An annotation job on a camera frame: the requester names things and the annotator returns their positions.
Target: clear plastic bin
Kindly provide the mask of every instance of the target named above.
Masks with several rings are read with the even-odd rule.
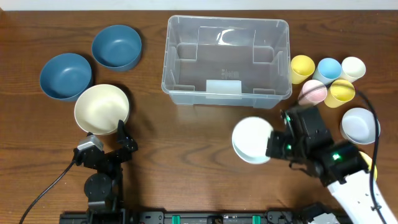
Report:
[[[273,108],[292,94],[289,68],[283,20],[169,19],[162,89],[176,104]]]

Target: blue cup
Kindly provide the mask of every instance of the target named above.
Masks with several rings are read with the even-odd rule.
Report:
[[[324,85],[330,84],[341,75],[341,65],[333,58],[322,59],[312,79],[321,81]]]
[[[134,68],[141,58],[139,34],[128,26],[114,25],[103,29],[93,41],[91,51],[102,66],[117,72]]]
[[[58,55],[49,60],[40,73],[40,87],[56,100],[76,101],[92,85],[90,64],[78,54]]]

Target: white bowl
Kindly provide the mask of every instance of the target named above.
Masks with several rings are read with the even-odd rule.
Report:
[[[355,144],[371,144],[375,140],[376,127],[373,114],[364,108],[347,111],[340,123],[341,135]]]
[[[267,162],[270,159],[266,156],[267,143],[272,130],[272,126],[262,118],[241,120],[232,133],[232,146],[236,154],[250,164]]]
[[[126,123],[129,100],[114,85],[96,85],[83,92],[75,105],[75,120],[79,127],[93,134],[115,133],[119,120]]]

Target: wood grain surface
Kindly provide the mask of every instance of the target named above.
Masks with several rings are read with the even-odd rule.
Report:
[[[86,57],[95,83],[111,83],[128,92],[127,122],[140,150],[124,167],[127,206],[167,211],[260,211],[272,207],[338,203],[318,179],[292,171],[285,161],[263,165],[242,161],[231,146],[234,125],[260,116],[282,129],[279,110],[297,99],[302,85],[272,110],[240,106],[177,106],[162,92],[167,20],[174,14],[284,19],[290,27],[291,56],[305,54],[318,63],[361,58],[367,68],[354,83],[374,103],[381,124],[377,180],[398,215],[398,12],[396,11],[90,11],[2,12],[0,15],[0,223],[17,223],[39,193],[66,168],[72,149],[85,133],[73,117],[74,103],[42,93],[39,74],[52,57],[74,52]],[[94,36],[113,24],[140,33],[143,56],[138,66],[112,72],[91,56]],[[336,141],[345,111],[363,106],[355,99],[337,109],[319,109]],[[115,136],[102,136],[106,151]],[[373,145],[361,146],[368,154]],[[85,180],[94,173],[71,171],[28,214],[26,223],[58,223],[64,211],[85,211]]]

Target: white wall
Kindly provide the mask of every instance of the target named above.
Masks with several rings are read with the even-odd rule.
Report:
[[[398,9],[398,0],[0,0],[13,10]]]

